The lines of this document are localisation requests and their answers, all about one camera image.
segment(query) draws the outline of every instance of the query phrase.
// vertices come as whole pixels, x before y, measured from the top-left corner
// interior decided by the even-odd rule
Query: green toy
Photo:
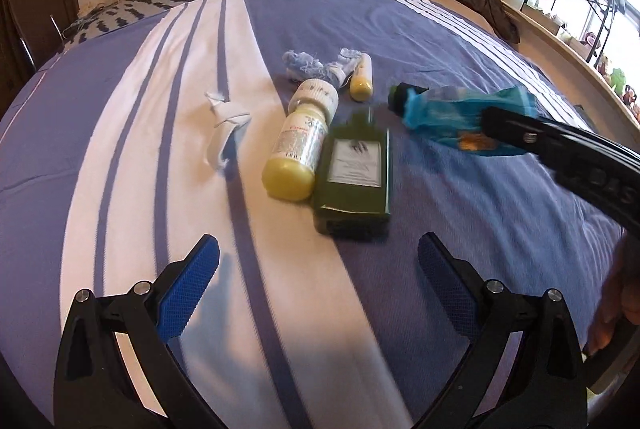
[[[626,76],[625,72],[623,72],[620,68],[614,68],[613,73],[611,73],[611,88],[616,92],[616,95],[622,97],[622,94],[625,91],[626,84]]]

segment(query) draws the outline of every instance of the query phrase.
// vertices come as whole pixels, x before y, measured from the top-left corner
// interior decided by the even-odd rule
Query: green bottle
[[[371,109],[329,130],[316,171],[314,223],[321,234],[368,240],[386,237],[391,157],[389,130]]]

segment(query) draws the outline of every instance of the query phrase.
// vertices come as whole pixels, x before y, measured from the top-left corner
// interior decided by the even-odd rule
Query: yellow bottle cap
[[[363,76],[353,76],[349,83],[349,94],[356,102],[365,102],[373,95],[373,87],[370,80]]]

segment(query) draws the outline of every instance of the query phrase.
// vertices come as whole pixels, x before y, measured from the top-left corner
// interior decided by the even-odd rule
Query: white plastic bottle
[[[262,170],[262,185],[271,197],[299,202],[311,195],[322,142],[337,107],[338,92],[328,82],[310,78],[300,84]]]

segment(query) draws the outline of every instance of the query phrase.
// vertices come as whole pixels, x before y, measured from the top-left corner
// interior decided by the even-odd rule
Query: human hand
[[[590,355],[611,342],[622,316],[640,325],[640,241],[626,233],[614,250],[613,265],[602,285],[600,304],[589,328]]]

